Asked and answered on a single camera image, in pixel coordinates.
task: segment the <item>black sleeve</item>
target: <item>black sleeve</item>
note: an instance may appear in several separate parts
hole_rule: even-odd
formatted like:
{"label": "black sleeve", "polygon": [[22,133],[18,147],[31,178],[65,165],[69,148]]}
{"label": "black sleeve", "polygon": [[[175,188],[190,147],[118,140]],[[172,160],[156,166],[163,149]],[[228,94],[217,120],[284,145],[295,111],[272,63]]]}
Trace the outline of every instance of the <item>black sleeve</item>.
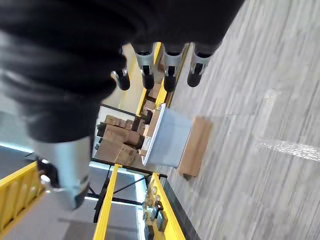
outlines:
{"label": "black sleeve", "polygon": [[126,62],[119,48],[155,24],[156,2],[0,1],[1,90],[33,139],[94,132],[100,102],[116,87],[110,73]]}

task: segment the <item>black metal frame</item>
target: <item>black metal frame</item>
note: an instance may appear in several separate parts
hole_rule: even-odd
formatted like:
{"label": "black metal frame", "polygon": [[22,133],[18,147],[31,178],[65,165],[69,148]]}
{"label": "black metal frame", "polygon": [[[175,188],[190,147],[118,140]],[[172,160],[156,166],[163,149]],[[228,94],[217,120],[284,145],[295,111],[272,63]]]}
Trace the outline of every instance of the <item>black metal frame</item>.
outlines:
{"label": "black metal frame", "polygon": [[120,108],[116,108],[116,107],[114,107],[114,106],[110,106],[110,105],[107,105],[107,104],[104,104],[104,103],[101,103],[100,106],[101,106],[101,107],[108,108],[108,109],[116,110],[116,111],[118,111],[118,112],[121,112],[121,113],[124,113],[124,114],[128,114],[128,115],[133,116],[133,117],[136,116],[136,115],[135,115],[134,113],[132,113],[132,112],[125,111],[125,110],[122,110],[122,109],[120,109]]}
{"label": "black metal frame", "polygon": [[[92,162],[96,162],[96,163],[100,163],[100,164],[111,165],[111,166],[115,165],[114,162],[100,160],[100,159],[97,159],[97,158],[94,158],[94,157],[91,159],[91,161]],[[149,171],[149,170],[145,170],[145,169],[141,169],[141,168],[137,168],[137,167],[133,167],[133,166],[122,165],[122,168],[131,170],[131,171],[135,171],[135,172],[139,172],[139,173],[143,173],[143,174],[151,174],[152,175],[154,173],[153,171]],[[166,174],[162,174],[162,173],[159,174],[159,179],[160,178],[165,178],[166,179],[167,177],[168,176]]]}

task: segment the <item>gray floor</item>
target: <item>gray floor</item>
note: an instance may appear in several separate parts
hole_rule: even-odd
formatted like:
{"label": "gray floor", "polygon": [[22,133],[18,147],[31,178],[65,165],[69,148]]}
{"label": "gray floor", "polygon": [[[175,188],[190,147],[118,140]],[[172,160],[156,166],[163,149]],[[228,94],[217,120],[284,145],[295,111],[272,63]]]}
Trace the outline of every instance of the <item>gray floor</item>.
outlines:
{"label": "gray floor", "polygon": [[197,88],[184,66],[171,107],[214,130],[198,177],[159,170],[201,239],[320,239],[319,13],[248,0]]}

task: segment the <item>yellow safety barrier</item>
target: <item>yellow safety barrier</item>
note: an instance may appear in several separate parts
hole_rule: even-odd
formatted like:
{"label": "yellow safety barrier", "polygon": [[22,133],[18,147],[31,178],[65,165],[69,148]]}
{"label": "yellow safety barrier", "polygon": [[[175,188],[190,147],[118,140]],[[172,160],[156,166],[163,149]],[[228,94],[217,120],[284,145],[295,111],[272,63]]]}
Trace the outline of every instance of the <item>yellow safety barrier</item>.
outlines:
{"label": "yellow safety barrier", "polygon": [[44,190],[36,162],[0,180],[0,239],[42,197]]}
{"label": "yellow safety barrier", "polygon": [[112,196],[114,194],[114,189],[116,186],[116,179],[118,174],[118,168],[121,168],[122,165],[115,164],[112,175],[106,189],[106,194],[103,200],[103,204],[101,207],[101,211],[99,214],[98,222],[96,223],[95,232],[93,235],[93,240],[105,240],[106,239],[106,232],[107,232],[107,225],[109,220],[110,208],[111,208],[111,201]]}

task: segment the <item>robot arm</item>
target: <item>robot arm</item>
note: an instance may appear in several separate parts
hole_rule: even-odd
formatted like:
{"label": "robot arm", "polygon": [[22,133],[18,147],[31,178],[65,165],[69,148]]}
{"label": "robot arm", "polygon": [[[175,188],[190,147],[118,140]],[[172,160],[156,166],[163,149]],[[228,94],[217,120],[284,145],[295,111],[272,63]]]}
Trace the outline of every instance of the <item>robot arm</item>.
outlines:
{"label": "robot arm", "polygon": [[[151,89],[152,45],[163,42],[171,92],[184,43],[219,44],[243,1],[0,1],[0,87],[16,102],[41,181],[67,209],[78,208],[87,193],[100,103],[116,88],[111,72],[123,90],[129,87],[122,45],[133,43]],[[197,79],[209,61],[201,51],[191,65]]]}

